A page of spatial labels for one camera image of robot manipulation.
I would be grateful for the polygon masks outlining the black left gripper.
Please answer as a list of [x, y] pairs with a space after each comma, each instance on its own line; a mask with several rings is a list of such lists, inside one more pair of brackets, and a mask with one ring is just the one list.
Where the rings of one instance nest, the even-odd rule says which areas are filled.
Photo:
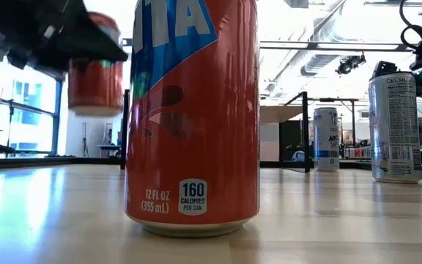
[[66, 70], [69, 58], [124, 62], [116, 21], [84, 0], [0, 0], [0, 34], [9, 62]]

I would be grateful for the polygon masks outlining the red Fanta soda can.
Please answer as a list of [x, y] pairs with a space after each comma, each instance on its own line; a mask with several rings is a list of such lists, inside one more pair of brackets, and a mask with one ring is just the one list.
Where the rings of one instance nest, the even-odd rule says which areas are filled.
[[259, 212], [256, 0], [138, 0], [125, 213], [212, 237]]
[[120, 43], [116, 21], [99, 12], [89, 19], [101, 31], [93, 43], [109, 55], [107, 59], [71, 59], [68, 70], [68, 108], [78, 116], [113, 117], [123, 106], [123, 62], [127, 54]]

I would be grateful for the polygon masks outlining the silver Celsius slim can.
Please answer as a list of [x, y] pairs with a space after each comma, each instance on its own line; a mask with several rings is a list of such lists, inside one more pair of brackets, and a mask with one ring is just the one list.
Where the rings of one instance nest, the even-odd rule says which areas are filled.
[[338, 112], [333, 107], [314, 110], [314, 167], [320, 172], [339, 170]]
[[386, 73], [369, 81], [369, 127], [373, 178], [419, 183], [421, 148], [413, 74]]

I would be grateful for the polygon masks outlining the black hanging spotlight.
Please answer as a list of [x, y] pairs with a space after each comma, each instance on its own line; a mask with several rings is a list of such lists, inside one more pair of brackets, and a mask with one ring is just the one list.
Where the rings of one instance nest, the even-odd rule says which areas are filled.
[[340, 58], [339, 66], [335, 69], [335, 72], [340, 76], [346, 75], [365, 62], [366, 57], [364, 54], [361, 54], [360, 56], [343, 56]]

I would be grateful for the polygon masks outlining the long linear light bar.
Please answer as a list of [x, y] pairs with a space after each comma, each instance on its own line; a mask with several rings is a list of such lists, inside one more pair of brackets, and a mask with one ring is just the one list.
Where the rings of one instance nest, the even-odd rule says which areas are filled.
[[411, 52], [412, 49], [398, 43], [342, 43], [342, 42], [292, 42], [261, 41], [261, 49], [307, 50], [307, 51], [372, 51], [372, 52]]

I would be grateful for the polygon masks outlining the blue-framed window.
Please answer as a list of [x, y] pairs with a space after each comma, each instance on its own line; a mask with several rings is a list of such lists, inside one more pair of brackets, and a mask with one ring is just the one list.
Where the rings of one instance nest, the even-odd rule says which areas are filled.
[[12, 157], [55, 154], [58, 147], [62, 83], [26, 66], [0, 62], [0, 144], [7, 146], [9, 106], [14, 100], [10, 133]]

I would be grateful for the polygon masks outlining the colourful small packages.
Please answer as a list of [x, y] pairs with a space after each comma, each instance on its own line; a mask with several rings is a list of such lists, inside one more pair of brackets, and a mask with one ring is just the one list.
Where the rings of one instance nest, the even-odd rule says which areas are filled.
[[344, 150], [346, 159], [367, 159], [371, 158], [371, 147], [347, 147]]

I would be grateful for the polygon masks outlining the small blue-top desk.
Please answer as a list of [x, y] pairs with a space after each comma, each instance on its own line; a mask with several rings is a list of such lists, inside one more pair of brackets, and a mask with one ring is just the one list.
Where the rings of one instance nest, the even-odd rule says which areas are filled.
[[115, 144], [98, 145], [101, 158], [121, 158], [121, 147]]

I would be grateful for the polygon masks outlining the black tripod stand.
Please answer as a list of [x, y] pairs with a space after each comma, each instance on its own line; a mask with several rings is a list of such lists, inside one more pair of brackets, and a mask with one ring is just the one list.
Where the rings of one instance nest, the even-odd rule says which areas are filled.
[[9, 106], [9, 122], [8, 122], [8, 135], [7, 135], [7, 147], [10, 147], [10, 133], [11, 133], [11, 127], [12, 127], [12, 117], [14, 115], [15, 107], [14, 107], [14, 100], [10, 99], [8, 100], [8, 106]]

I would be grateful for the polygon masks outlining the black partition panel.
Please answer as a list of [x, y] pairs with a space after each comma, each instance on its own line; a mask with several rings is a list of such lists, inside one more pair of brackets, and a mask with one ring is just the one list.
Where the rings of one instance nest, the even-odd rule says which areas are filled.
[[299, 120], [283, 123], [283, 160], [291, 161], [297, 151], [303, 151], [303, 135]]

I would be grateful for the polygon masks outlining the silver spiral ventilation duct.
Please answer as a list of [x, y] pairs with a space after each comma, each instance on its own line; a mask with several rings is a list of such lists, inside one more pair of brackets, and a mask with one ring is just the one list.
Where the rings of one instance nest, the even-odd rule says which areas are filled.
[[[314, 42], [341, 42], [342, 38], [337, 33], [337, 23], [335, 21], [327, 22], [321, 29], [314, 33], [311, 41]], [[319, 71], [334, 59], [339, 57], [338, 54], [317, 54], [315, 51], [309, 53], [310, 58], [301, 67], [301, 74], [303, 76], [315, 76]]]

